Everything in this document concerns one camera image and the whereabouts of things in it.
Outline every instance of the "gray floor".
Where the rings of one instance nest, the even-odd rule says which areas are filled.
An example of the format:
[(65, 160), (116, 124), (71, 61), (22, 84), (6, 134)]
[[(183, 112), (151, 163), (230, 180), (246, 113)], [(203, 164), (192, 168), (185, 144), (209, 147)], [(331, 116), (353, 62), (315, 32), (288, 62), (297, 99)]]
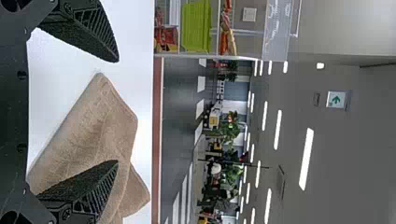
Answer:
[[(239, 223), (264, 222), (268, 188), (273, 190), (269, 223), (333, 224), (396, 223), (396, 67), (360, 69), (355, 66), (315, 63), (274, 63), (271, 76), (252, 79), (256, 93), (254, 114), (249, 115), (250, 144), (255, 144), (254, 163), (282, 166), (286, 173), (283, 201), (276, 194), (275, 170), (262, 171), (254, 188), (256, 169), (248, 169), (250, 202)], [(347, 112), (325, 108), (327, 91), (352, 91)], [(313, 106), (314, 92), (320, 105)], [(269, 102), (266, 131), (262, 111)], [(283, 110), (279, 148), (274, 150), (276, 113)], [(299, 176), (307, 128), (315, 131), (305, 191)], [(243, 187), (246, 196), (247, 185)]]
[[(167, 217), (172, 223), (173, 202), (192, 163), (194, 133), (201, 122), (195, 119), (196, 105), (204, 98), (210, 102), (215, 74), (198, 60), (164, 60), (161, 223)], [(198, 76), (206, 77), (205, 91), (199, 93)]]

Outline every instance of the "white tabletop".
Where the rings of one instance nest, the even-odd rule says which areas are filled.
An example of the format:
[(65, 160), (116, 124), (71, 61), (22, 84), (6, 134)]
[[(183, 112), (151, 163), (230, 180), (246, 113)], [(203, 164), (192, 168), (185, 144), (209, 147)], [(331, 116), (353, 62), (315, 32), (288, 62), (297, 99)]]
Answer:
[[(36, 29), (28, 41), (28, 167), (53, 136), (93, 76), (104, 73), (139, 118), (132, 162), (151, 189), (154, 1), (102, 0), (120, 52), (107, 63)], [(150, 223), (148, 204), (124, 223)]]

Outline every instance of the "display shelf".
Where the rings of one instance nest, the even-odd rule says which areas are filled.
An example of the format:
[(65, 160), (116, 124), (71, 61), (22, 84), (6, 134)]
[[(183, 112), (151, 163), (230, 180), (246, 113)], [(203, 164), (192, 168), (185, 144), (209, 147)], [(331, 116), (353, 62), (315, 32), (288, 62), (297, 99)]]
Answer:
[[(196, 43), (200, 43), (197, 40), (200, 40), (200, 38), (204, 39), (200, 35), (205, 33), (200, 30), (194, 30), (202, 29), (203, 27), (201, 23), (194, 23), (194, 21), (201, 21), (205, 18), (205, 15), (186, 16), (183, 14), (183, 8), (190, 7), (191, 4), (203, 3), (204, 1), (156, 1), (156, 7), (160, 7), (163, 12), (164, 25), (175, 26), (178, 33), (177, 52), (159, 52), (156, 55), (163, 57), (230, 58), (235, 60), (243, 58), (247, 60), (286, 61), (289, 50), (289, 38), (291, 35), (296, 37), (295, 29), (298, 29), (298, 9), (300, 4), (294, 6), (292, 0), (268, 0), (265, 3), (266, 11), (259, 11), (257, 21), (249, 23), (240, 19), (242, 15), (241, 10), (243, 11), (247, 3), (243, 0), (232, 0), (233, 9), (229, 13), (229, 16), (237, 49), (236, 56), (233, 56), (228, 53), (226, 55), (220, 55), (219, 52), (222, 32), (220, 28), (220, 16), (226, 0), (208, 0), (211, 8), (210, 47), (203, 44), (206, 48), (197, 48), (199, 50), (195, 50)], [(186, 11), (194, 13), (198, 10), (185, 10), (184, 13)]]

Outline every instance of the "fluorescent light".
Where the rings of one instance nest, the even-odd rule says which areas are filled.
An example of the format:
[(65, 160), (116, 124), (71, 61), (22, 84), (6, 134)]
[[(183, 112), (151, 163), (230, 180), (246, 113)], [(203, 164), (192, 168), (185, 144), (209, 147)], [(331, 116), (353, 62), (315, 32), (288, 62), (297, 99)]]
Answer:
[(282, 110), (277, 111), (277, 120), (276, 120), (276, 132), (275, 132), (275, 141), (274, 141), (274, 149), (277, 150), (279, 145), (279, 133), (280, 133), (280, 125), (282, 124)]
[(272, 73), (272, 61), (268, 63), (268, 75), (271, 75), (271, 73)]
[(238, 194), (241, 195), (242, 194), (242, 180), (239, 181), (239, 191)]
[(248, 138), (248, 126), (245, 128), (245, 142), (247, 141)]
[(247, 174), (248, 174), (248, 168), (245, 166), (245, 170), (244, 170), (244, 184), (247, 183)]
[(249, 91), (247, 95), (247, 108), (250, 107), (250, 95), (251, 95), (251, 91)]
[(262, 60), (262, 63), (260, 65), (260, 76), (262, 77), (262, 70), (264, 69), (264, 61)]
[(256, 189), (259, 187), (259, 184), (260, 184), (260, 170), (261, 170), (261, 167), (262, 166), (262, 162), (261, 161), (259, 161), (259, 162), (257, 162), (257, 172), (256, 172)]
[(306, 178), (308, 177), (309, 162), (311, 160), (312, 143), (314, 142), (314, 131), (309, 129), (306, 131), (305, 146), (303, 162), (301, 165), (299, 185), (302, 190), (305, 190)]
[(250, 163), (253, 163), (254, 160), (254, 144), (251, 145), (251, 150), (250, 150)]
[(317, 63), (317, 69), (318, 70), (324, 69), (324, 63)]
[(247, 204), (249, 198), (250, 198), (250, 183), (247, 183)]
[(257, 67), (259, 66), (259, 61), (256, 61), (255, 63), (254, 63), (254, 77), (256, 77), (257, 76)]
[(247, 134), (247, 151), (250, 147), (250, 133)]
[(251, 94), (251, 107), (250, 107), (250, 113), (253, 114), (253, 109), (254, 109), (254, 93)]
[(272, 197), (272, 191), (271, 191), (271, 189), (268, 189), (267, 203), (265, 205), (265, 213), (264, 213), (264, 223), (265, 224), (268, 224), (268, 219), (270, 217), (271, 197)]
[(262, 115), (262, 130), (265, 131), (265, 124), (267, 123), (268, 102), (264, 103), (264, 112)]
[(241, 212), (241, 214), (244, 212), (244, 202), (245, 202), (245, 198), (244, 198), (244, 196), (242, 196), (241, 207), (240, 207), (240, 211), (239, 211), (239, 212)]
[(252, 208), (251, 209), (250, 224), (254, 224), (255, 219), (256, 219), (256, 208)]
[(283, 73), (288, 73), (288, 68), (289, 68), (289, 63), (288, 62), (284, 62), (283, 63)]

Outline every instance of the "shelf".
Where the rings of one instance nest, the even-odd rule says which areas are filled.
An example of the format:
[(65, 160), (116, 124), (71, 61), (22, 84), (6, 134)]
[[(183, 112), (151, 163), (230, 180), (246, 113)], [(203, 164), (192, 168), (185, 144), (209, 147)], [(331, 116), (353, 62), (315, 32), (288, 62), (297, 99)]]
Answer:
[[(177, 52), (162, 52), (157, 55), (192, 57), (192, 58), (244, 58), (250, 60), (265, 61), (285, 61), (289, 50), (290, 27), (292, 23), (292, 14), (295, 12), (292, 0), (268, 0), (262, 7), (266, 11), (258, 11), (255, 22), (241, 21), (243, 7), (248, 7), (247, 0), (233, 0), (233, 10), (229, 13), (231, 27), (236, 42), (237, 56), (219, 55), (220, 45), (220, 12), (225, 0), (209, 0), (211, 8), (211, 29), (210, 29), (210, 48), (206, 50), (189, 50), (183, 47), (186, 43), (183, 36), (193, 36), (194, 33), (202, 34), (203, 32), (194, 31), (195, 27), (190, 27), (186, 31), (183, 27), (183, 7), (187, 4), (196, 4), (204, 0), (157, 0), (156, 7), (160, 7), (164, 14), (165, 26), (175, 26), (178, 30)], [(200, 16), (191, 16), (192, 18), (201, 19)]]

